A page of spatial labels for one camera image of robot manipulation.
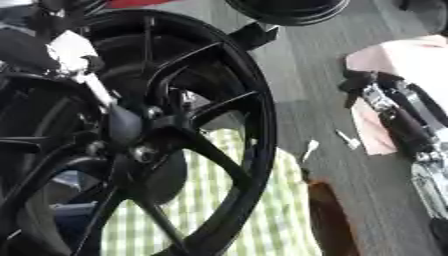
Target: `metal part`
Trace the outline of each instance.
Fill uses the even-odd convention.
[[[156,151],[149,146],[138,146],[132,150],[135,160],[140,163],[149,163],[153,160]]]
[[[303,154],[301,162],[305,163],[306,160],[308,160],[308,158],[311,156],[311,153],[316,151],[317,148],[319,148],[319,142],[317,140],[314,140],[314,139],[310,140],[308,142],[308,146],[307,146],[306,152],[305,152],[305,154]]]
[[[341,132],[340,130],[335,130],[336,134],[344,140],[345,144],[351,149],[355,150],[359,146],[361,146],[361,142],[356,138],[350,138],[345,133]]]
[[[60,64],[59,75],[69,77],[79,84],[86,84],[95,97],[102,103],[105,110],[116,102],[106,90],[95,73],[90,72],[88,56],[98,56],[89,40],[66,31],[49,44],[49,53]]]

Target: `wheel spoke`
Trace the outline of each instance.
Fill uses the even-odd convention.
[[[154,26],[155,19],[153,17],[145,17],[145,41],[143,45],[144,60],[142,65],[142,74],[146,74],[149,70],[151,61],[154,60],[154,38],[152,34],[152,29]]]
[[[139,205],[157,224],[157,226],[165,233],[171,240],[174,247],[179,250],[182,255],[190,255],[180,231],[174,227],[173,223],[168,219],[168,216],[163,212],[162,208],[155,204],[150,197],[148,197],[147,189],[144,185],[135,186],[130,191],[132,200]]]
[[[86,249],[86,245],[89,239],[92,238],[94,232],[99,232],[104,225],[106,225],[109,218],[114,213],[115,209],[120,205],[123,201],[123,196],[120,193],[119,189],[110,185],[105,188],[104,191],[105,197],[102,200],[99,200],[93,209],[93,213],[91,215],[91,219],[89,224],[87,225],[78,247],[76,251],[72,254],[72,256],[83,255],[84,250]]]
[[[73,145],[67,145],[53,151],[6,195],[0,205],[0,222],[6,222],[8,225],[0,225],[2,227],[0,228],[0,243],[6,239],[5,236],[8,236],[14,231],[8,229],[14,227],[18,212],[23,208],[28,199],[61,171],[77,168],[77,166],[72,165],[77,159],[65,158],[65,156],[73,155],[74,153],[75,147]]]
[[[258,93],[252,91],[225,101],[213,102],[194,109],[190,112],[193,127],[199,128],[232,110],[247,110],[250,107],[254,107],[252,100],[257,96]]]
[[[229,156],[197,132],[187,132],[187,148],[193,150],[217,165],[221,166],[232,178],[234,185],[243,190],[250,184],[250,175],[241,166],[235,163]]]
[[[91,131],[77,132],[66,136],[0,137],[0,149],[37,154],[56,149],[64,143],[85,142],[96,136]]]
[[[60,139],[50,137],[3,137],[0,138],[0,148],[36,154],[60,142]]]
[[[188,66],[206,60],[207,57],[214,56],[220,49],[222,49],[221,43],[213,43],[161,64],[158,71],[148,82],[145,98],[149,100],[150,97],[156,95],[156,92],[159,90],[159,85],[162,81],[166,80],[167,77],[170,79],[175,78]]]

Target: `chrome part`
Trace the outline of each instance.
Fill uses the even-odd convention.
[[[363,90],[362,98],[377,112],[396,106],[395,102],[387,97],[376,83],[368,85]]]
[[[48,48],[51,57],[61,64],[58,71],[60,76],[79,84],[85,83],[106,110],[116,102],[98,77],[89,73],[89,61],[84,57],[98,56],[89,40],[66,31],[51,42]]]

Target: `wheel rim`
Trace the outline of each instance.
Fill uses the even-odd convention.
[[[97,141],[99,138],[108,142],[107,136],[104,137],[103,130],[94,129],[94,131],[77,133],[72,136],[71,143],[62,140],[65,146],[52,151],[47,156],[48,161],[43,161],[36,167],[35,175],[28,177],[13,190],[12,195],[10,194],[7,197],[0,208],[0,219],[14,223],[14,213],[32,192],[45,184],[56,172],[65,170],[67,167],[77,168],[104,180],[107,184],[105,188],[107,196],[104,200],[98,202],[92,220],[87,227],[86,236],[82,239],[74,255],[82,254],[82,245],[88,241],[89,231],[102,227],[113,210],[126,197],[130,197],[151,215],[172,241],[173,245],[158,255],[214,255],[222,253],[241,230],[242,225],[258,202],[269,177],[274,158],[274,105],[261,72],[247,53],[239,49],[225,34],[205,23],[181,15],[148,10],[114,11],[91,17],[80,24],[80,27],[86,33],[86,36],[93,40],[100,55],[104,57],[106,65],[108,65],[108,69],[100,74],[100,77],[109,88],[119,90],[119,85],[116,87],[116,84],[120,84],[120,78],[129,80],[129,77],[136,74],[143,75],[143,78],[140,79],[149,81],[144,88],[145,97],[133,98],[133,102],[138,102],[138,104],[126,104],[124,101],[124,105],[135,113],[139,111],[138,106],[157,106],[166,113],[155,120],[148,121],[145,119],[145,122],[151,128],[145,130],[143,138],[136,142],[138,144],[144,141],[157,145],[156,148],[159,153],[154,156],[157,161],[154,160],[150,163],[152,168],[156,169],[157,164],[163,162],[166,153],[163,151],[172,152],[181,148],[188,148],[223,166],[232,177],[234,187],[218,210],[197,231],[187,238],[181,239],[178,232],[163,214],[160,206],[150,202],[146,197],[138,196],[147,194],[146,191],[143,191],[144,186],[141,183],[129,180],[123,182],[126,179],[125,177],[129,175],[133,178],[148,177],[147,172],[139,171],[142,169],[140,163],[131,160],[132,157],[128,154],[117,153],[118,151],[114,151],[115,149],[110,150],[113,153],[109,155],[94,157],[79,155],[80,149],[85,149],[89,143]],[[165,56],[169,59],[168,61],[157,63],[157,55],[163,51],[158,51],[158,49],[154,51],[151,48],[160,44],[153,39],[158,37],[158,40],[162,40],[164,37],[170,36],[178,37],[178,39],[182,38],[182,40],[188,42],[188,46],[186,46],[188,50],[176,53],[174,56],[168,54],[168,57]],[[119,49],[133,49],[136,43],[137,45],[143,43],[149,48],[143,49],[144,54],[141,59],[134,59],[132,50],[128,50],[126,55],[130,60],[126,63],[126,67],[114,60],[117,57],[116,54],[112,53],[117,53]],[[207,66],[210,63],[219,63],[220,71],[228,74],[227,79],[233,80],[236,86],[234,88],[215,88],[221,90],[221,92],[213,91],[217,96],[210,99],[212,105],[182,113],[173,110],[171,95],[166,93],[167,78],[170,82],[176,79],[183,80],[179,77],[188,75],[190,69]],[[206,94],[202,95],[204,97],[210,97],[212,92],[197,85],[188,87],[181,83],[168,87],[188,89],[198,94]],[[253,151],[253,155],[256,156],[251,159],[248,170],[243,170],[233,161],[230,162],[231,160],[229,161],[228,157],[226,158],[225,155],[217,151],[199,133],[199,128],[203,124],[230,110],[238,110],[246,114],[245,128],[247,134],[250,135],[246,139],[248,141],[249,138],[256,140],[255,144],[246,148],[248,151]],[[160,136],[166,136],[164,139],[170,137],[176,139],[173,139],[172,143],[167,143],[169,144],[169,147],[167,147],[154,140],[154,138]],[[30,139],[2,138],[0,139],[0,146],[2,144],[36,150],[35,144],[37,142]],[[134,169],[136,171],[130,173],[123,171],[123,169]],[[10,225],[2,226],[0,238],[6,238],[12,230],[14,230],[14,227]]]

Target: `black component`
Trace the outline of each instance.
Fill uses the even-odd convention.
[[[54,71],[60,66],[50,57],[42,40],[9,28],[0,30],[0,60],[38,73]]]
[[[112,104],[109,108],[108,128],[113,142],[121,146],[128,146],[141,136],[143,121],[131,111]]]
[[[381,122],[394,138],[404,145],[412,147],[414,152],[430,152],[432,150],[431,136],[419,123],[403,108],[392,108],[379,115]]]
[[[339,14],[349,0],[227,0],[237,11],[264,23],[305,26]]]
[[[50,11],[59,12],[64,9],[66,0],[39,0],[39,6]]]
[[[261,24],[253,22],[233,32],[229,36],[237,41],[244,49],[251,51],[274,41],[277,35],[278,27],[266,31]]]

